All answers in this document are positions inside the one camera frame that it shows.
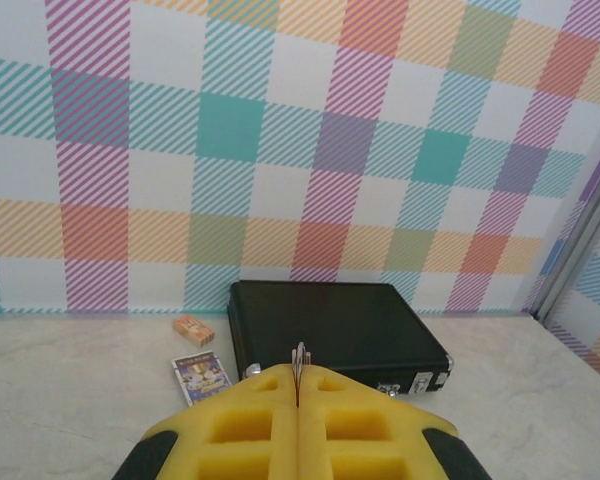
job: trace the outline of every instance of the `black rubber pad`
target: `black rubber pad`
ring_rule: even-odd
[[[138,442],[112,480],[155,480],[177,439],[176,432],[164,431]]]
[[[467,444],[436,428],[422,431],[449,480],[491,480]]]

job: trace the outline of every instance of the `white countertop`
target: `white countertop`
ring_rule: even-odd
[[[0,479],[110,479],[186,407],[169,361],[198,349],[173,318],[0,317]],[[226,318],[199,318],[237,381]],[[441,391],[401,400],[454,423],[494,480],[600,479],[597,373],[531,318],[425,323],[456,366]]]

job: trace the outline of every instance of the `plaid wallpaper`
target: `plaid wallpaper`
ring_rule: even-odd
[[[0,310],[520,310],[599,130],[600,0],[0,1]]]
[[[551,331],[600,373],[600,238],[550,320]]]

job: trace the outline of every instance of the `small orange box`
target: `small orange box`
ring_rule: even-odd
[[[173,321],[173,329],[198,347],[206,345],[215,333],[193,315],[182,315]]]

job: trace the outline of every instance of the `colorful checkered wall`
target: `colorful checkered wall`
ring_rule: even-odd
[[[600,0],[0,1],[0,310],[519,310],[599,131]]]
[[[551,331],[600,373],[600,238],[550,321]]]

